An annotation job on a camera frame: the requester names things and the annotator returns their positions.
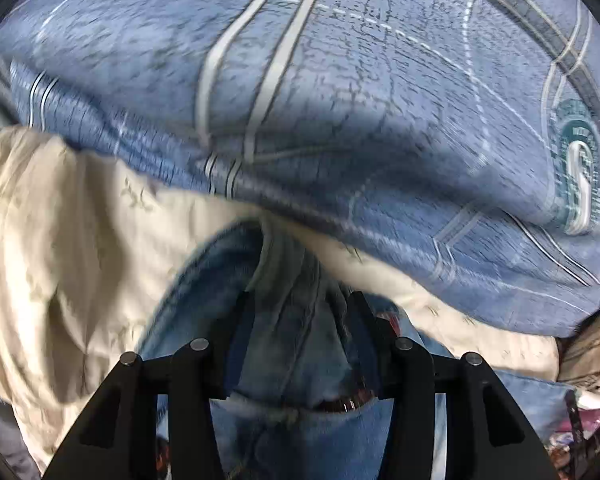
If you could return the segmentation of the light blue denim jeans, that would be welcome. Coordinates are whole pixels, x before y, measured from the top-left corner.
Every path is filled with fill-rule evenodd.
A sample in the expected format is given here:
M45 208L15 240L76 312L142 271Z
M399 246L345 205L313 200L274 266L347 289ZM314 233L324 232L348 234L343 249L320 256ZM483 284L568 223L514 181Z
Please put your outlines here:
M361 374L347 326L347 299L354 290L277 226L239 221L193 255L140 340L140 355L159 359L196 337L211 336L242 292L252 296L242 372L226 399L210 403L221 479L381 479L393 402L378 399ZM398 336L452 358L391 301L363 296ZM543 444L564 416L566 388L494 373ZM436 408L428 479L449 479L442 393ZM157 432L170 451L166 396L158 401Z

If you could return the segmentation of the cream leaf-print bedsheet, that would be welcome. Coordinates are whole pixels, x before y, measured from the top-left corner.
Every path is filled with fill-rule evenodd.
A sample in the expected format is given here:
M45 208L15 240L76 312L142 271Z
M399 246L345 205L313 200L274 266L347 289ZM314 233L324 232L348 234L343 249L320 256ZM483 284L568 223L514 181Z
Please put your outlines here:
M138 346L178 274L229 226L249 219L298 240L351 290L391 301L419 333L496 371L556 382L554 344L466 322L404 273L257 207L171 190L120 160L77 152L24 127L0 133L0 397L46 468L122 352Z

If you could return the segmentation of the blue plaid cushion cover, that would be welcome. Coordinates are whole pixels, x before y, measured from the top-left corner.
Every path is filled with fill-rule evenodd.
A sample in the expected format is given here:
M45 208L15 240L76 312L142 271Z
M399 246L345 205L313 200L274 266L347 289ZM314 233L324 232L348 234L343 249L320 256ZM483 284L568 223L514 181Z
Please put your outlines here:
M600 24L583 0L17 0L22 122L274 210L481 322L600 310Z

